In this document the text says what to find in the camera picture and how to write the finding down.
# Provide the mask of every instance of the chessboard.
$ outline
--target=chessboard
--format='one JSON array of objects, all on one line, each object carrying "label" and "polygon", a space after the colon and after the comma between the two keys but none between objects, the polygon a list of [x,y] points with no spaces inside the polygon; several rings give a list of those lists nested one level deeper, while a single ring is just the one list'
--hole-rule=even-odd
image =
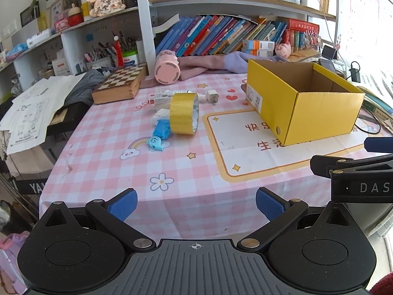
[{"label": "chessboard", "polygon": [[133,99],[146,75],[146,63],[119,68],[93,91],[94,104]]}]

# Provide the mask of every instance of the purple book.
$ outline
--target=purple book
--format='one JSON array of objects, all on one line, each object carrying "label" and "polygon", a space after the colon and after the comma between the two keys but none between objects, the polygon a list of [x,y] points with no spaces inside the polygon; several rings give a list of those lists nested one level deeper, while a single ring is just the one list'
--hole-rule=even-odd
[{"label": "purple book", "polygon": [[175,46],[173,47],[172,51],[177,52],[183,46],[184,42],[187,40],[187,35],[191,32],[195,25],[199,22],[202,18],[201,15],[197,15],[194,21],[191,22],[187,30],[180,36],[179,40],[176,42]]}]

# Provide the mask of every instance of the red heart print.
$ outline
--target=red heart print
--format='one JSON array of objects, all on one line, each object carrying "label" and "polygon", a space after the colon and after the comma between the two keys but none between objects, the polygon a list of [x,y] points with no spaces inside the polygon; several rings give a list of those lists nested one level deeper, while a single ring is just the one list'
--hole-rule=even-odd
[{"label": "red heart print", "polygon": [[225,96],[228,100],[230,100],[230,101],[235,101],[235,100],[237,100],[237,96],[236,95],[234,95],[234,96],[231,96],[231,95],[227,95],[227,96]]}]

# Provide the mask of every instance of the yellow tape roll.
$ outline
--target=yellow tape roll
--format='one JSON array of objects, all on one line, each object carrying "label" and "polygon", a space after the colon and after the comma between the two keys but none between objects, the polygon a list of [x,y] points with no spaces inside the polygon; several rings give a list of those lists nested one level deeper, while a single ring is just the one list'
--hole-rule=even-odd
[{"label": "yellow tape roll", "polygon": [[196,93],[176,93],[170,102],[170,130],[194,135],[198,128],[199,102]]}]

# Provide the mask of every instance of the black power adapter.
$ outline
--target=black power adapter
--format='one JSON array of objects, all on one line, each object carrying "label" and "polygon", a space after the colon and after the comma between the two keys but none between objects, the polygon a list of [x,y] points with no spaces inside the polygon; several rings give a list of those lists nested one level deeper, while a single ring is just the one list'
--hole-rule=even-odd
[{"label": "black power adapter", "polygon": [[[358,69],[353,67],[354,63],[357,63],[357,65],[359,66]],[[349,72],[351,73],[351,80],[352,80],[352,82],[360,83],[360,65],[359,65],[358,62],[353,61],[351,63],[351,68],[349,69]]]}]

